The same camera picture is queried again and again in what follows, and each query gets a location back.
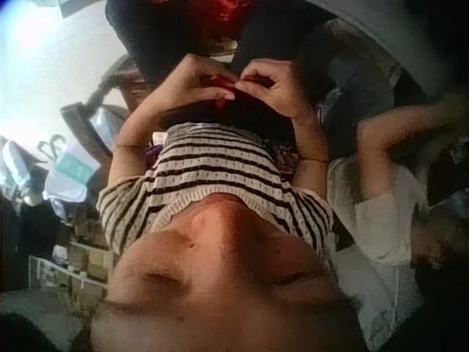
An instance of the bare arm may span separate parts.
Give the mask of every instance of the bare arm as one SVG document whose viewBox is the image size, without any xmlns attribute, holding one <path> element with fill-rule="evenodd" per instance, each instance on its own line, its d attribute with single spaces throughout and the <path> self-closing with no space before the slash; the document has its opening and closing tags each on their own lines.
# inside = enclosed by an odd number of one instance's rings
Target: bare arm
<svg viewBox="0 0 469 352">
<path fill-rule="evenodd" d="M 145 147 L 151 141 L 153 132 L 162 131 L 158 125 L 163 115 L 163 112 L 148 109 L 142 103 L 125 121 L 117 136 L 108 184 L 146 172 Z"/>
<path fill-rule="evenodd" d="M 433 106 L 393 109 L 358 126 L 358 163 L 365 199 L 391 190 L 389 150 L 413 134 L 440 128 L 464 114 L 463 100 L 446 98 Z"/>
<path fill-rule="evenodd" d="M 293 120 L 292 123 L 299 157 L 292 184 L 311 189 L 326 199 L 329 152 L 319 123 L 313 114 L 304 120 Z"/>
<path fill-rule="evenodd" d="M 274 84 L 263 87 L 244 78 L 264 76 Z M 236 88 L 260 99 L 279 114 L 292 119 L 300 160 L 293 185 L 327 195 L 328 147 L 312 108 L 310 107 L 293 64 L 273 59 L 255 59 L 241 74 Z"/>
<path fill-rule="evenodd" d="M 166 111 L 203 100 L 235 99 L 227 89 L 202 85 L 200 78 L 212 75 L 237 80 L 237 76 L 219 62 L 193 54 L 187 55 L 178 64 L 122 126 L 116 140 L 108 184 L 123 177 L 145 173 L 145 147 L 153 132 L 162 131 L 160 122 Z"/>
</svg>

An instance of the tiled floor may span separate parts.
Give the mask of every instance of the tiled floor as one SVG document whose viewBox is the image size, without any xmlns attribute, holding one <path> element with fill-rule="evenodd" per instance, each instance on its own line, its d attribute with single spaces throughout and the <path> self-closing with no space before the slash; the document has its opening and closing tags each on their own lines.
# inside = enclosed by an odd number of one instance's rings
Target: tiled floor
<svg viewBox="0 0 469 352">
<path fill-rule="evenodd" d="M 27 0 L 2 8 L 0 135 L 37 156 L 37 143 L 54 134 L 72 139 L 60 108 L 85 101 L 126 53 L 104 6 L 99 1 L 65 19 L 58 7 L 37 7 Z M 117 91 L 106 103 L 125 106 Z"/>
</svg>

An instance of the bag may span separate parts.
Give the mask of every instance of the bag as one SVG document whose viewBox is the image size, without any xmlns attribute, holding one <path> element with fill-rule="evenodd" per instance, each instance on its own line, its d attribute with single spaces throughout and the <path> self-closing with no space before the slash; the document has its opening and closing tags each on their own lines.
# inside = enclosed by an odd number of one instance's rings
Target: bag
<svg viewBox="0 0 469 352">
<path fill-rule="evenodd" d="M 109 110 L 101 107 L 91 119 L 99 137 L 109 150 L 113 150 L 122 121 Z M 67 143 L 45 180 L 44 199 L 59 199 L 65 202 L 83 202 L 86 199 L 87 183 L 99 169 L 100 164 L 76 141 Z"/>
</svg>

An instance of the striped shirt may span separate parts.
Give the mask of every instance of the striped shirt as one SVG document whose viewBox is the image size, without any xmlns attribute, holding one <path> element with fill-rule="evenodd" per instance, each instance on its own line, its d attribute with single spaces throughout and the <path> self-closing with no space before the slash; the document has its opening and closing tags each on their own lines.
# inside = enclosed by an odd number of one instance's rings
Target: striped shirt
<svg viewBox="0 0 469 352">
<path fill-rule="evenodd" d="M 103 189 L 97 209 L 109 246 L 121 254 L 213 193 L 238 196 L 263 219 L 329 257 L 333 220 L 327 202 L 283 180 L 257 136 L 224 125 L 170 128 L 155 165 L 143 176 L 122 178 Z"/>
</svg>

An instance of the nose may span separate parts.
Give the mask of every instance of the nose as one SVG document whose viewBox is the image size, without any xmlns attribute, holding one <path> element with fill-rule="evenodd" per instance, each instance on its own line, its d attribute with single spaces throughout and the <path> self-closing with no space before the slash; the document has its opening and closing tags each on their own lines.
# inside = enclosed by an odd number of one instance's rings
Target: nose
<svg viewBox="0 0 469 352">
<path fill-rule="evenodd" d="M 253 232 L 252 210 L 238 202 L 221 200 L 204 206 L 192 220 L 193 241 L 217 249 L 224 257 L 238 257 Z"/>
</svg>

